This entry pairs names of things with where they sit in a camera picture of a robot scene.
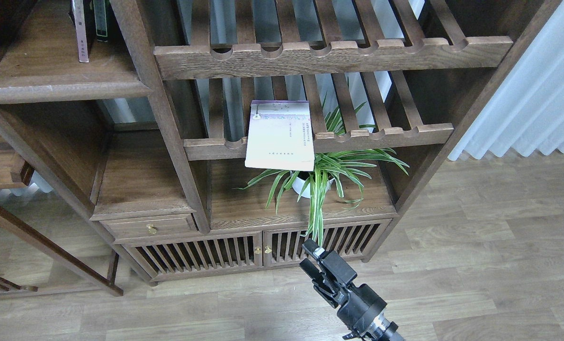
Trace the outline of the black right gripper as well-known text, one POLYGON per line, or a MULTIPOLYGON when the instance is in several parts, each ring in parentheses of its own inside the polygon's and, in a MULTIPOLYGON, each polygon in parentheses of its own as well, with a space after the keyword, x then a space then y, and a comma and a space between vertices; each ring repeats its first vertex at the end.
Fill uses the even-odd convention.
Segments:
POLYGON ((326 251, 310 238, 303 250, 318 266, 308 259, 299 266, 312 279, 315 291, 337 309, 337 317, 349 329, 345 336, 386 337, 386 302, 367 284, 356 287, 352 283, 357 273, 336 251, 326 251))

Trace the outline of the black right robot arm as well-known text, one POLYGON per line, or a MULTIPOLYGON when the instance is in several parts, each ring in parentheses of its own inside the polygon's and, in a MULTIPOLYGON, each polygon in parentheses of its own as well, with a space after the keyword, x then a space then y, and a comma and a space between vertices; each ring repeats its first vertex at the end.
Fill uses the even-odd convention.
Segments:
POLYGON ((312 279, 315 291, 338 309, 338 318, 349 328, 343 339, 403 341, 397 324, 384 317, 386 302, 367 284, 353 284, 355 270, 336 251, 326 251, 310 238, 303 243, 303 249, 319 267, 308 259, 301 261, 300 267, 312 279))

